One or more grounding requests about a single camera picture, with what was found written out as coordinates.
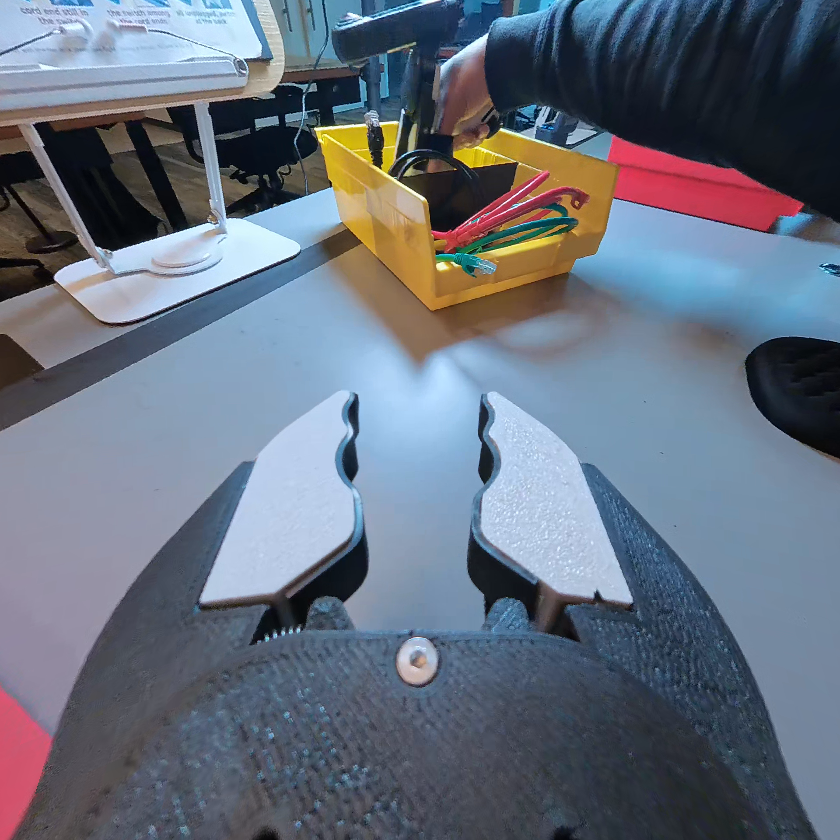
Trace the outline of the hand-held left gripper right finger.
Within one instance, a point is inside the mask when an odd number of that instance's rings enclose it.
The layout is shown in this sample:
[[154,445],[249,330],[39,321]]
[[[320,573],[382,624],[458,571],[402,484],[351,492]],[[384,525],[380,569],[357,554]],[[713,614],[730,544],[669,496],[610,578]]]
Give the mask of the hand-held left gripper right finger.
[[513,611],[515,627],[578,636],[576,608],[632,623],[631,587],[574,451],[498,392],[480,398],[478,436],[468,574],[485,629]]

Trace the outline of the black bin divider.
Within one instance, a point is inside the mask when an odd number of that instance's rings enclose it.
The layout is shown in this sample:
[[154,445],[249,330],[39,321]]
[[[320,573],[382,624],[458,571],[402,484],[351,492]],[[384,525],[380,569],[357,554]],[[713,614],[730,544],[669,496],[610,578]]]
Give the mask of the black bin divider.
[[426,199],[431,228],[445,233],[508,193],[517,169],[517,162],[506,162],[472,169],[473,181],[448,170],[412,175],[404,183]]

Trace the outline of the person's right forearm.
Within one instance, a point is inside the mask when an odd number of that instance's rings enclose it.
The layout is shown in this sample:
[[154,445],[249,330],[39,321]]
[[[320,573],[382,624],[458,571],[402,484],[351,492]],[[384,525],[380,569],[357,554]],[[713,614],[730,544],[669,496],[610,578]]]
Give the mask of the person's right forearm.
[[839,219],[838,2],[556,2],[491,26],[486,82]]

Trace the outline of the red plastic bin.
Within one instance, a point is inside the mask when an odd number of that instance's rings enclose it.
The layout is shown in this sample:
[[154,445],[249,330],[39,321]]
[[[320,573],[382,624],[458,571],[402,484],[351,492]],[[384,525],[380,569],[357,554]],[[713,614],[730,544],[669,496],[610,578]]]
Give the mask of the red plastic bin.
[[681,159],[612,138],[609,162],[618,166],[615,198],[741,228],[769,232],[803,203],[742,173]]

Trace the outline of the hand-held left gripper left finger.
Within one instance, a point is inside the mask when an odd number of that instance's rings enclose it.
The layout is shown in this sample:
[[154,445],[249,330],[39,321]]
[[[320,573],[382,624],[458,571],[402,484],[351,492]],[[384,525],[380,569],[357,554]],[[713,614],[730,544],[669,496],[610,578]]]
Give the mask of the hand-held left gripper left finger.
[[271,608],[281,627],[319,598],[346,602],[369,570],[356,438],[359,397],[339,391],[257,455],[198,605]]

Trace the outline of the person's right hand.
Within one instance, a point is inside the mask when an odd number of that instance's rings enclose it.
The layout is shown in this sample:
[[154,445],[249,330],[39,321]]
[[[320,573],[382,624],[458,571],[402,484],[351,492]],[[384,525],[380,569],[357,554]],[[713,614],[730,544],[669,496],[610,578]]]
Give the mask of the person's right hand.
[[452,140],[453,151],[473,148],[490,136],[496,112],[487,86],[483,35],[446,60],[440,71],[437,132]]

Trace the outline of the black textured pad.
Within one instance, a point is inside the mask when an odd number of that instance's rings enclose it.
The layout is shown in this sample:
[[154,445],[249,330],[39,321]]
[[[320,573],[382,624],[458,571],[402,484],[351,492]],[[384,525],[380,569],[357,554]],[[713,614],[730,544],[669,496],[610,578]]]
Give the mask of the black textured pad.
[[839,343],[782,337],[761,343],[744,362],[759,412],[788,437],[839,458]]

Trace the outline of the black office chair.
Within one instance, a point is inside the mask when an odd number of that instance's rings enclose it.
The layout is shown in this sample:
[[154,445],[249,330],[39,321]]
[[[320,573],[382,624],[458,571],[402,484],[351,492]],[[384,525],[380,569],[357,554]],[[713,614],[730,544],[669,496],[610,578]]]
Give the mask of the black office chair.
[[230,169],[230,178],[256,189],[228,204],[229,215],[250,215],[296,200],[285,188],[291,167],[319,147],[316,137],[286,116],[301,104],[302,89],[279,85],[267,98],[216,101],[208,107],[213,122],[217,163]]

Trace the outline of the yellow plastic bin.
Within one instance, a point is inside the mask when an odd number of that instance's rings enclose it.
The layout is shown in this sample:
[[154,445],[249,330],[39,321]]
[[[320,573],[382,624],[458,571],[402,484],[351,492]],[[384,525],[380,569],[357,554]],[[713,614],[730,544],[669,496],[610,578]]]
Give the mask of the yellow plastic bin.
[[373,166],[363,123],[321,127],[316,134],[342,222],[430,310],[556,277],[571,271],[577,259],[593,256],[606,231],[620,172],[612,162],[504,129],[478,147],[457,152],[456,158],[473,168],[516,162],[514,188],[546,171],[549,176],[536,194],[569,186],[589,196],[582,209],[569,208],[579,221],[573,231],[491,251],[488,259],[496,272],[470,277],[457,266],[437,264],[426,198],[390,177],[386,168]]

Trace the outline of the printed instruction sheet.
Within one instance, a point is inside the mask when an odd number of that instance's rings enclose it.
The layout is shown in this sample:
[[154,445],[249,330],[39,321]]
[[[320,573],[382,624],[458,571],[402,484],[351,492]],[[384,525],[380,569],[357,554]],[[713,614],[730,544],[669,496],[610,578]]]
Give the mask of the printed instruction sheet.
[[273,60],[253,2],[2,1],[2,61],[50,67]]

